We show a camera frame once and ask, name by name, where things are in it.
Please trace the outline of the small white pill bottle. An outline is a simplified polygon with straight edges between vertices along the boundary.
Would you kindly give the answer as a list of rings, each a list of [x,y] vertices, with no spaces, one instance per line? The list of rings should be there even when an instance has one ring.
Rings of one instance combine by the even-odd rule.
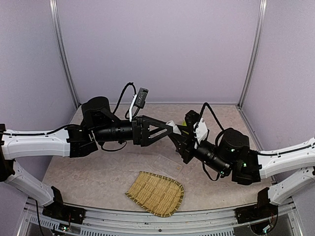
[[[173,127],[173,133],[181,135],[180,129],[178,128],[177,124],[173,120],[168,121],[166,125]]]

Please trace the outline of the clear plastic pill organizer box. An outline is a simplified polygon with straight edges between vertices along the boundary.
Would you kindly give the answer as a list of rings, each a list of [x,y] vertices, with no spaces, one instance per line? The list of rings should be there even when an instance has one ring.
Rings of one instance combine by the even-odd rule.
[[[153,167],[157,170],[164,172],[172,177],[177,177],[182,170],[183,166],[178,164],[177,162],[163,156],[159,155],[156,160],[153,162]]]

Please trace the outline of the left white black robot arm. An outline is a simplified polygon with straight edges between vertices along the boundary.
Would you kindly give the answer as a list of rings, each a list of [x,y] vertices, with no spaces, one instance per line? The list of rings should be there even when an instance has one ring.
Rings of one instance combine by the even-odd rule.
[[[28,156],[85,157],[106,142],[120,144],[132,141],[147,147],[173,133],[173,121],[163,122],[147,116],[121,120],[110,110],[106,97],[98,96],[81,106],[83,120],[80,125],[68,124],[52,131],[14,131],[0,126],[0,180],[16,187],[37,200],[43,214],[63,219],[83,215],[82,208],[63,203],[61,192],[43,184],[16,161]]]

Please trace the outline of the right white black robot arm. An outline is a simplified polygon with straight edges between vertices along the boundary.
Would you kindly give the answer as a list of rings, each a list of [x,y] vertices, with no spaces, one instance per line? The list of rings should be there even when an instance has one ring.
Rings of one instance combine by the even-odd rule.
[[[315,140],[272,151],[250,149],[249,138],[228,128],[212,144],[206,140],[208,129],[180,128],[169,137],[185,163],[197,158],[218,173],[231,176],[240,185],[251,185],[273,175],[293,170],[294,173],[275,185],[260,190],[254,205],[235,209],[238,223],[250,222],[278,214],[278,206],[315,180]]]

